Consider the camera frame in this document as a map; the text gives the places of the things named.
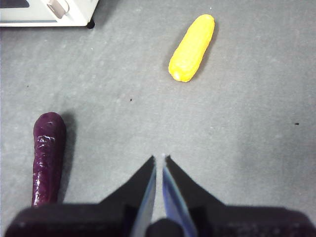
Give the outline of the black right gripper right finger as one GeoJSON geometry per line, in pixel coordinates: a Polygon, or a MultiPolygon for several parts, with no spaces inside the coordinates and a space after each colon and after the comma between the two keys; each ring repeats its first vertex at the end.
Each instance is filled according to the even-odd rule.
{"type": "Polygon", "coordinates": [[[314,237],[316,227],[302,212],[284,207],[227,205],[165,158],[163,199],[169,219],[187,237],[314,237]]]}

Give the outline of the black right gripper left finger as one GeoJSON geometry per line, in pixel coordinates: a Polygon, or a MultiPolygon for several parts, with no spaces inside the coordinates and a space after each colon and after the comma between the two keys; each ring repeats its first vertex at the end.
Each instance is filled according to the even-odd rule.
{"type": "Polygon", "coordinates": [[[150,157],[131,178],[99,203],[46,204],[22,210],[7,237],[143,237],[156,193],[150,157]]]}

